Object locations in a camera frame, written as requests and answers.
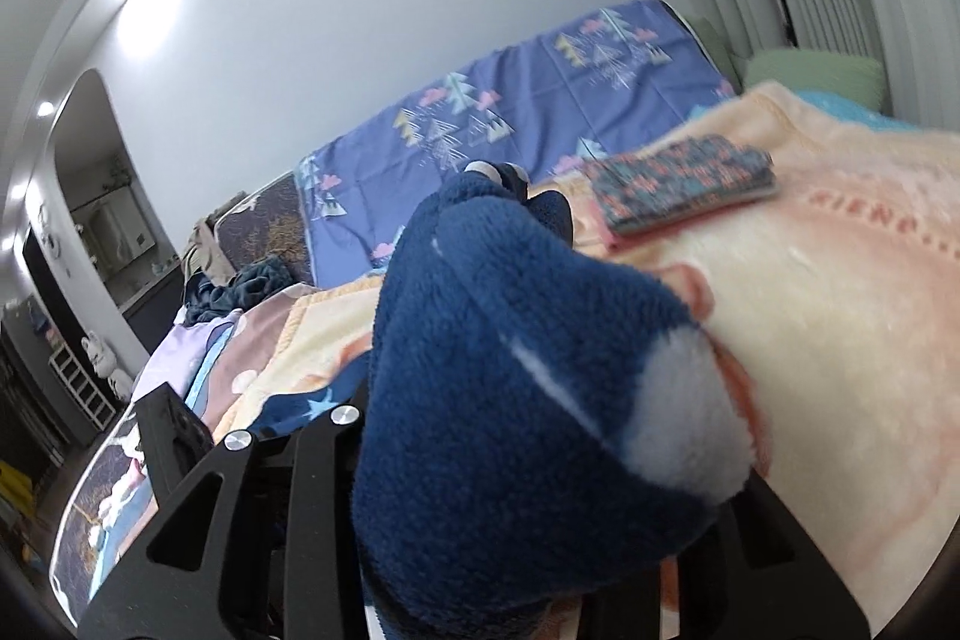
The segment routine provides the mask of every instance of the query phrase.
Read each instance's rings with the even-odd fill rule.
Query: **beige blanket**
[[[776,85],[659,145],[707,133],[770,150],[779,197],[613,261],[704,272],[707,328],[754,377],[771,421],[771,485],[879,632],[960,513],[960,142],[840,124]],[[586,181],[548,186],[573,204],[578,249],[606,257]],[[366,344],[377,295],[378,282],[360,281],[301,300],[286,347],[218,437],[253,422],[272,393],[328,383]]]

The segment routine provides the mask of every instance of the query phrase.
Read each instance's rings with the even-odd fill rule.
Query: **blue fleece blanket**
[[[385,268],[422,199],[476,159],[534,182],[625,152],[732,95],[661,1],[600,9],[413,92],[296,169],[313,277]]]

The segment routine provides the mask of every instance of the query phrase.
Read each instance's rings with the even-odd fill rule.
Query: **metal bolt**
[[[224,437],[224,445],[227,446],[229,451],[242,451],[243,448],[250,447],[252,443],[253,435],[246,429],[240,429],[239,432],[230,432],[227,437]]]
[[[349,426],[360,418],[360,410],[353,405],[340,405],[330,413],[330,420],[337,426]]]

